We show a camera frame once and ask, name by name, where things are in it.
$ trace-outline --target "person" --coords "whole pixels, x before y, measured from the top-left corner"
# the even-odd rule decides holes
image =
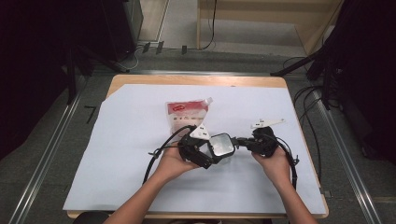
[[[285,206],[290,223],[317,223],[290,182],[290,167],[282,148],[278,147],[270,158],[265,158],[258,153],[252,153],[252,156],[273,182]],[[169,181],[198,167],[195,163],[183,161],[178,153],[177,143],[174,143],[172,147],[164,151],[154,174],[104,224],[142,223],[161,188]]]

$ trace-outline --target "person's right hand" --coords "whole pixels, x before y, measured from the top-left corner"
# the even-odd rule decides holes
[[[278,147],[272,157],[267,158],[259,153],[252,152],[251,155],[262,166],[265,174],[273,182],[275,187],[290,183],[290,166],[286,153]]]

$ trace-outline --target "plastic bag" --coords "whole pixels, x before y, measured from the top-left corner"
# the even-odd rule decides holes
[[[186,125],[199,126],[203,122],[212,102],[212,98],[209,97],[205,100],[166,103],[171,133],[175,133]],[[183,130],[177,136],[181,138],[188,131],[188,129]]]

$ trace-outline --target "white paper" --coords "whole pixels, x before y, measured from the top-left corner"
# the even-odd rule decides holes
[[[258,119],[284,119],[272,128],[300,159],[297,191],[312,214],[326,214],[287,89],[137,84],[124,85],[102,103],[64,210],[119,208],[141,187],[148,153],[170,136],[165,102],[208,97],[213,103],[204,125],[212,136],[251,137],[250,124]],[[168,183],[149,211],[285,213],[271,181],[245,147],[229,163],[196,169]]]

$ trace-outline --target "white plastic clip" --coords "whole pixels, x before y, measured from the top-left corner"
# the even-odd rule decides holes
[[[204,126],[204,124],[201,124],[194,131],[192,131],[192,133],[190,133],[190,137],[198,138],[198,139],[204,139],[204,140],[209,140],[210,139],[210,134],[207,131],[207,129]]]
[[[251,128],[265,128],[274,124],[282,123],[285,122],[284,119],[268,119],[268,120],[263,120],[260,119],[259,122],[256,122],[251,125]]]
[[[212,102],[213,102],[212,97],[209,97],[209,98],[204,99],[204,100],[202,101],[202,104],[203,104],[204,106],[207,106],[207,105],[212,104]]]

